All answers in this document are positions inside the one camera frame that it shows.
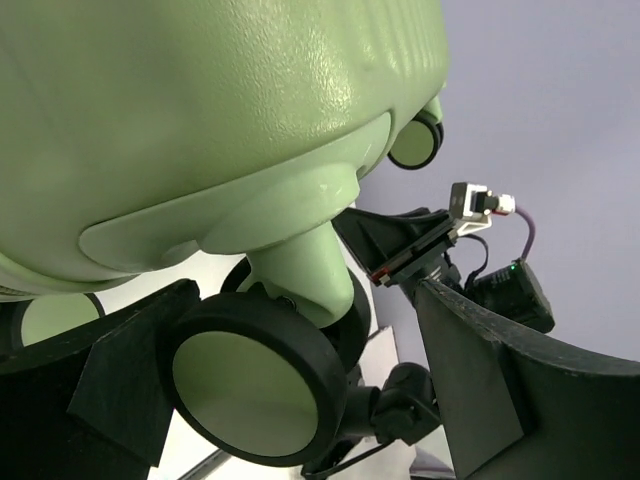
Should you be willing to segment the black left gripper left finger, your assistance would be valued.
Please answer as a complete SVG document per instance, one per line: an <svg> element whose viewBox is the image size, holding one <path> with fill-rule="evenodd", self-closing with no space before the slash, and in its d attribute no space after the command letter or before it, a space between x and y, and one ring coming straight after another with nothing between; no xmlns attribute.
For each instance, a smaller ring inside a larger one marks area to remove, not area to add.
<svg viewBox="0 0 640 480"><path fill-rule="evenodd" d="M172 411L159 337L200 300L178 280L105 317L1 357L4 479L144 479Z"/></svg>

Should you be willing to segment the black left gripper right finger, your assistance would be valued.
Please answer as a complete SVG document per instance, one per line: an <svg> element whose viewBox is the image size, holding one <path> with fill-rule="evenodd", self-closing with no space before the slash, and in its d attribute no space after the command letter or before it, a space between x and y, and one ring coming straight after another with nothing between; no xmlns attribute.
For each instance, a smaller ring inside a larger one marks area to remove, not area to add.
<svg viewBox="0 0 640 480"><path fill-rule="evenodd" d="M423 281L414 305L460 479L635 479L639 365Z"/></svg>

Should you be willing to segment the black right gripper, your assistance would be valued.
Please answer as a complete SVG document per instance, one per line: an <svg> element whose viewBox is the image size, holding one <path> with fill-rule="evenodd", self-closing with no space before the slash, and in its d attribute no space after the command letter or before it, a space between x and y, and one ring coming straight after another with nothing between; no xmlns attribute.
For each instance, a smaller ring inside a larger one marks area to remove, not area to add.
<svg viewBox="0 0 640 480"><path fill-rule="evenodd" d="M399 287L411 303L418 283L431 279L538 332L549 333L555 327L551 304L527 263L528 252L487 273L488 242L478 233L455 237L454 221L447 210L419 208L383 215L347 208L332 225L356 263L366 273L373 273L375 283ZM482 245L484 260L462 276L449 251L466 239Z"/></svg>

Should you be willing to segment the green suitcase blue lining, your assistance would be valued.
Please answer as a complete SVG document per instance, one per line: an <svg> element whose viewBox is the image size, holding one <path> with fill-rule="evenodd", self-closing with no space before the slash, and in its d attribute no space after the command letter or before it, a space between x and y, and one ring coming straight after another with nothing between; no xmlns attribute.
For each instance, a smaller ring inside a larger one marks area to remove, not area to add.
<svg viewBox="0 0 640 480"><path fill-rule="evenodd" d="M5 1L1 297L246 254L315 325L331 222L449 67L438 1Z"/></svg>

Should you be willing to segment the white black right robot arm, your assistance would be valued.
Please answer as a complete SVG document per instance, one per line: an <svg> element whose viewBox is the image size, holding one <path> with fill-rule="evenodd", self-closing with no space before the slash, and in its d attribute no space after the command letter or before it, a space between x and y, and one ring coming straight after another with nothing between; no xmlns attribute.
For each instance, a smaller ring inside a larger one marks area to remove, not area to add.
<svg viewBox="0 0 640 480"><path fill-rule="evenodd" d="M462 277L450 258L460 235L445 210L419 208L382 215L349 208L333 225L357 265L376 286L397 286L413 302L422 280L434 280L472 302L541 333L555 326L551 306L527 263L536 237L532 217L521 207L512 214L527 224L522 253L507 266L486 273L484 267ZM375 452L400 440L416 444L440 424L430 372L415 363L396 365L382 387L350 387L337 439L318 460L302 469L305 479L327 479L350 466L347 453L357 441L373 437Z"/></svg>

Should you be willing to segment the green suitcase wheel lid upper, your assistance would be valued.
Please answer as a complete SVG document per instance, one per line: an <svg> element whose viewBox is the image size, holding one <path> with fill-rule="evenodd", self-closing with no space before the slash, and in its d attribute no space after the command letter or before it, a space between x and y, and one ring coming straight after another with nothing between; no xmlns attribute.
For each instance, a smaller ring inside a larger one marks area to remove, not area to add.
<svg viewBox="0 0 640 480"><path fill-rule="evenodd" d="M91 293L54 295L4 304L1 338L11 350L39 343L105 315Z"/></svg>

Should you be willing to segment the green suitcase wheel lid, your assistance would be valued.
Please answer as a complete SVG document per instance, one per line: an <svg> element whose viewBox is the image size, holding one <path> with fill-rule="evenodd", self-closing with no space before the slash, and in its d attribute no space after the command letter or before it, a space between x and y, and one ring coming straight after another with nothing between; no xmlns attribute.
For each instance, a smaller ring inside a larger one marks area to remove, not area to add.
<svg viewBox="0 0 640 480"><path fill-rule="evenodd" d="M39 343L105 315L91 293L54 295L4 304L1 338L11 350Z"/></svg>
<svg viewBox="0 0 640 480"><path fill-rule="evenodd" d="M399 133L388 153L391 162L404 170L419 170L429 165L444 141L441 123L412 120Z"/></svg>

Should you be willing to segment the green suitcase wheel lid lower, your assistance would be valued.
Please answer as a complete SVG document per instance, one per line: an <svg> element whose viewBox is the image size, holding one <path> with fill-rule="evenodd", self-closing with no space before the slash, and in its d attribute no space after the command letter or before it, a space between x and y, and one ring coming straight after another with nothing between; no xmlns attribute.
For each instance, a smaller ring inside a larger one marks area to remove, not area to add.
<svg viewBox="0 0 640 480"><path fill-rule="evenodd" d="M399 133L388 153L391 162L404 170L419 170L429 165L444 141L441 123L412 120Z"/></svg>

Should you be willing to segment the green suitcase wheel front left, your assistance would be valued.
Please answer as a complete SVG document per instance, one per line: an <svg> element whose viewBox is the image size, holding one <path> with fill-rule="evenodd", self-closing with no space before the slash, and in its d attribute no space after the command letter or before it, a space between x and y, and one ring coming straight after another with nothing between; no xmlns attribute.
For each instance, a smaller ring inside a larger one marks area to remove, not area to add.
<svg viewBox="0 0 640 480"><path fill-rule="evenodd" d="M214 446L259 465L301 465L338 437L347 376L370 329L368 298L352 275L351 308L319 329L259 286L239 291L250 271L241 259L219 293L164 328L157 343L162 386Z"/></svg>

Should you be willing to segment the aluminium table edge rail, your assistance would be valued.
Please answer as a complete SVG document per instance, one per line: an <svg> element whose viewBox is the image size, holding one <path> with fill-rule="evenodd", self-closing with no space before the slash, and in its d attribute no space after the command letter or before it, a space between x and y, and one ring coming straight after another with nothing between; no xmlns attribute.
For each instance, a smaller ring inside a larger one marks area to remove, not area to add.
<svg viewBox="0 0 640 480"><path fill-rule="evenodd" d="M221 431L235 446L255 447L273 459L294 447L306 445L317 425L315 403L309 389L295 378L292 368L274 355L261 357L273 363L276 372L265 368L250 372L249 361L239 369L241 379L222 388L208 387L202 394L187 390L189 405L197 419ZM172 415L161 461L148 474L151 479L179 479L221 449L197 433L185 418ZM417 454L424 453L431 465L449 466L450 454L443 429L438 428L415 447L396 443L371 459L341 473L343 479L406 479Z"/></svg>

